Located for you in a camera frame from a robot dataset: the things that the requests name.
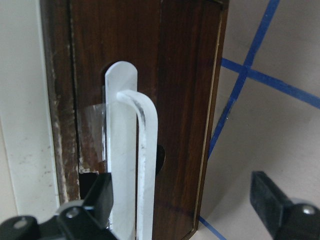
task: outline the blue line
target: blue line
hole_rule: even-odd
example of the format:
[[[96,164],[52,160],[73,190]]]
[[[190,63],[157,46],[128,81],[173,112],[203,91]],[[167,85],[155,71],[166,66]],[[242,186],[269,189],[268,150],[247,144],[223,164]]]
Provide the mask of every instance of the blue line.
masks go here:
[[[217,236],[220,240],[227,240],[224,236],[221,235],[213,226],[210,225],[202,216],[199,216],[199,221],[205,225],[214,235]]]
[[[320,97],[252,69],[248,71],[248,77],[320,109]]]
[[[248,75],[248,71],[250,70],[253,62],[254,62],[254,58],[256,56],[256,53],[258,52],[261,43],[266,35],[266,32],[268,30],[268,27],[270,26],[270,22],[277,10],[277,7],[279,5],[280,0],[270,0],[268,3],[268,6],[266,7],[266,10],[264,12],[263,18],[260,22],[260,25],[256,31],[256,34],[254,36],[254,39],[252,41],[252,44],[250,46],[249,52],[245,58],[244,61],[244,66],[240,69],[240,65],[239,64],[233,64],[231,61],[229,60],[222,60],[222,64],[223,65],[231,65],[231,67],[233,67],[234,69],[236,69],[239,73],[239,76],[235,82],[234,88],[232,90],[232,93],[228,99],[228,102],[222,112],[222,115],[218,121],[217,126],[215,127],[214,133],[213,133],[213,137],[210,141],[210,146],[209,146],[209,156],[211,155],[217,140],[222,132],[222,129],[225,126],[225,123],[227,121],[228,115],[233,107],[233,105],[235,104],[235,102],[237,101],[240,92],[245,84],[245,81],[247,79],[247,75]]]

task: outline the wooden door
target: wooden door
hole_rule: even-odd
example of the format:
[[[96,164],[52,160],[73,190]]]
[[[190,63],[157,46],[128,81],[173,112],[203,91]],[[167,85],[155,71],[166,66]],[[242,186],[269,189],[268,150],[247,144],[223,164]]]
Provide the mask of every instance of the wooden door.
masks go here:
[[[198,227],[227,1],[43,0],[41,14],[61,202],[79,197],[79,169],[104,171],[82,110],[102,103],[106,69],[128,61],[138,70],[139,92],[156,106],[158,144],[165,152],[155,181],[153,239],[192,236]]]

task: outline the door handle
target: door handle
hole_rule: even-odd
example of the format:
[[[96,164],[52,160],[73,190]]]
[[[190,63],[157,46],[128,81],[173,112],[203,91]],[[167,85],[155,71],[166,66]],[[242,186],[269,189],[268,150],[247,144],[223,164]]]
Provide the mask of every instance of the door handle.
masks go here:
[[[137,69],[126,61],[105,73],[107,171],[113,185],[110,230],[121,240],[134,240],[135,235],[152,239],[158,115],[151,99],[137,92],[137,81]]]

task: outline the metal screw head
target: metal screw head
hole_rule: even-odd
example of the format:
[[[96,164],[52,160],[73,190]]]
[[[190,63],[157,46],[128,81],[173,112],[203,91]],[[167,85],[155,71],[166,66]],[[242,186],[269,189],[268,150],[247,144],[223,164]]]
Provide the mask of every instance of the metal screw head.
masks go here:
[[[69,219],[72,219],[76,217],[79,213],[80,213],[79,209],[77,207],[73,207],[65,214],[65,216]]]
[[[24,226],[26,226],[27,223],[28,223],[28,221],[26,220],[26,218],[25,218],[25,217],[22,217],[19,221],[17,221],[17,222],[13,225],[13,227],[14,227],[15,229],[21,229],[21,228],[23,228]]]
[[[310,205],[303,205],[302,207],[302,211],[304,214],[307,214],[307,215],[313,215],[316,213],[316,210],[313,206],[310,206]]]

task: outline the gray floor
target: gray floor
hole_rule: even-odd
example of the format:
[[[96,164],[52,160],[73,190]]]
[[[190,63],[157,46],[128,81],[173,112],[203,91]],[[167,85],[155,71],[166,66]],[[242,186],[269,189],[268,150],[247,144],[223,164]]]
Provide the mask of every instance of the gray floor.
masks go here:
[[[192,240],[272,239],[250,205],[252,171],[320,206],[320,1],[230,1],[214,126],[239,87],[229,63],[244,64],[268,4],[277,2],[240,94],[214,133],[221,130],[206,172],[207,226],[200,223]]]

